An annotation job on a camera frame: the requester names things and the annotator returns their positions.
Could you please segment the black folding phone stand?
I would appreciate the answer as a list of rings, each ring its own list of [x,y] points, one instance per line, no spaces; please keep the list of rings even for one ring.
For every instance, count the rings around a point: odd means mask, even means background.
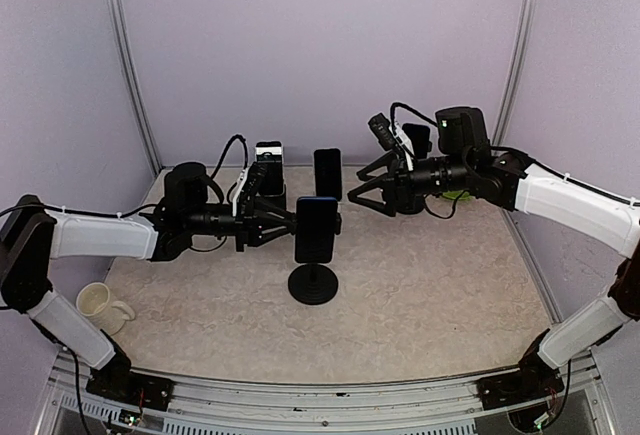
[[[282,190],[279,194],[268,193],[266,189],[260,189],[259,196],[261,199],[264,199],[266,202],[278,207],[279,209],[287,209],[287,188],[285,185],[282,186]]]

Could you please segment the black round-base stand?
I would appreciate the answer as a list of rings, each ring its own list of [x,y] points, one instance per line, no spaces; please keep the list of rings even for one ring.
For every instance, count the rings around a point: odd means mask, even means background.
[[[336,296],[339,280],[328,267],[329,263],[297,263],[288,278],[289,292],[296,301],[305,305],[322,305]]]

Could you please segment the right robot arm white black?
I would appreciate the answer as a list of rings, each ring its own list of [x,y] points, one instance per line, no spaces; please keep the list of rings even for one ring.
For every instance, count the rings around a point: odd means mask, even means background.
[[[436,112],[440,156],[418,158],[393,115],[372,117],[369,128],[385,153],[357,173],[350,202],[389,217],[417,213],[430,195],[462,191],[508,211],[540,216],[590,236],[624,260],[612,286],[562,323],[541,334],[513,374],[511,388],[535,397],[570,359],[639,318],[639,202],[561,174],[528,154],[493,146],[475,107]]]

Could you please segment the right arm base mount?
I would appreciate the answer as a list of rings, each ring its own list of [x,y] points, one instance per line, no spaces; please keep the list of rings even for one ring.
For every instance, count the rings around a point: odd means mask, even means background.
[[[549,367],[535,348],[525,352],[515,371],[483,377],[476,386],[484,410],[541,399],[565,389],[559,370]]]

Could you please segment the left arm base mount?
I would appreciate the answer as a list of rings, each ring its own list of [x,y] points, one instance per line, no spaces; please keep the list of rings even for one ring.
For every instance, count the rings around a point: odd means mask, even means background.
[[[166,412],[174,382],[165,377],[132,370],[129,357],[113,342],[115,355],[101,369],[90,369],[86,385],[89,394],[142,409]]]

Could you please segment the black phone blue edge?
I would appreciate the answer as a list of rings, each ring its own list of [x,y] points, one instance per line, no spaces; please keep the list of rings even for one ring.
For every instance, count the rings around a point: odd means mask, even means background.
[[[300,197],[296,201],[294,260],[329,263],[333,258],[338,201],[332,197]]]
[[[402,130],[412,144],[412,153],[417,159],[425,159],[432,151],[431,129],[428,125],[404,123]]]

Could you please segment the black phone silver edge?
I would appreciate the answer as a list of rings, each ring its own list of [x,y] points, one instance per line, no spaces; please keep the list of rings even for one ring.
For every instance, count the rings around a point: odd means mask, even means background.
[[[315,194],[342,200],[342,157],[338,148],[317,149],[313,153]]]

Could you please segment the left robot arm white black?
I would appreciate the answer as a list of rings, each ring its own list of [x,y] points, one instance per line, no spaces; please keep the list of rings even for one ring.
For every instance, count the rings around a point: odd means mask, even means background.
[[[227,199],[200,162],[175,166],[155,204],[127,213],[87,212],[44,204],[24,195],[2,211],[1,299],[27,316],[96,371],[121,400],[140,389],[128,357],[105,330],[95,327],[59,294],[49,263],[64,257],[125,257],[169,262],[189,250],[196,236],[232,237],[237,251],[259,247],[296,230],[295,214],[260,196],[268,169],[254,162],[241,171]]]

